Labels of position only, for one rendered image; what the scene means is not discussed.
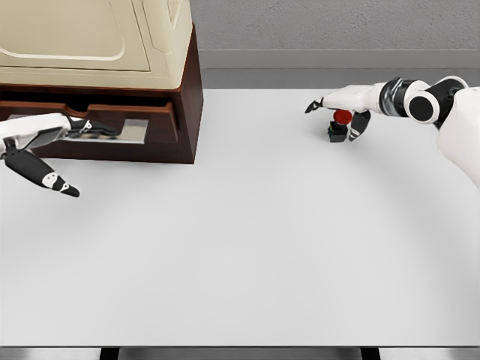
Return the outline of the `brown drawer with metal handle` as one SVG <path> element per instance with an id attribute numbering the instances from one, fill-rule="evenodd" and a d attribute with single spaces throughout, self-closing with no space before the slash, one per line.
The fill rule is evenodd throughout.
<path id="1" fill-rule="evenodd" d="M 91 104 L 85 112 L 78 112 L 64 103 L 0 100 L 0 111 L 12 119 L 45 113 L 85 116 L 119 132 L 117 136 L 87 133 L 71 138 L 72 142 L 144 145 L 178 141 L 178 125 L 170 102 L 164 106 Z"/>

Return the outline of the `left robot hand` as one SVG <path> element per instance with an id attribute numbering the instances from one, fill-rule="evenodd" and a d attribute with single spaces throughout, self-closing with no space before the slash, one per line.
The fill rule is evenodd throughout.
<path id="1" fill-rule="evenodd" d="M 78 197 L 80 192 L 31 150 L 80 134 L 114 137 L 119 132 L 99 121 L 60 112 L 8 119 L 0 121 L 0 159 L 9 169 L 39 187 Z"/>

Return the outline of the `brown cabinet with cream top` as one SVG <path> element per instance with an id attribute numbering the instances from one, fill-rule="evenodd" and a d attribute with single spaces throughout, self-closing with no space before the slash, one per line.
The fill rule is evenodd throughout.
<path id="1" fill-rule="evenodd" d="M 190 0 L 0 0 L 0 101 L 162 107 L 176 143 L 58 140 L 42 158 L 192 164 L 203 86 Z"/>

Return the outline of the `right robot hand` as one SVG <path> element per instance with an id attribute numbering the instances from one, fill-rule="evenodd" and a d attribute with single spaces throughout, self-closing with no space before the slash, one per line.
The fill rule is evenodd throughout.
<path id="1" fill-rule="evenodd" d="M 311 113 L 319 108 L 351 111 L 353 118 L 348 125 L 347 139 L 352 142 L 366 131 L 371 120 L 371 112 L 381 113 L 380 92 L 384 85 L 384 82 L 379 82 L 373 85 L 348 85 L 334 89 L 326 96 L 312 101 L 304 112 Z"/>

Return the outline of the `red button switch black base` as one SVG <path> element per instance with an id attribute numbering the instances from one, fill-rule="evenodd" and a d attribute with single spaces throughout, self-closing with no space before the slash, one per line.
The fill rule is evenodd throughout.
<path id="1" fill-rule="evenodd" d="M 348 136 L 348 125 L 353 120 L 353 113 L 349 110 L 336 109 L 333 113 L 333 120 L 328 128 L 329 141 L 331 143 L 342 143 Z"/>

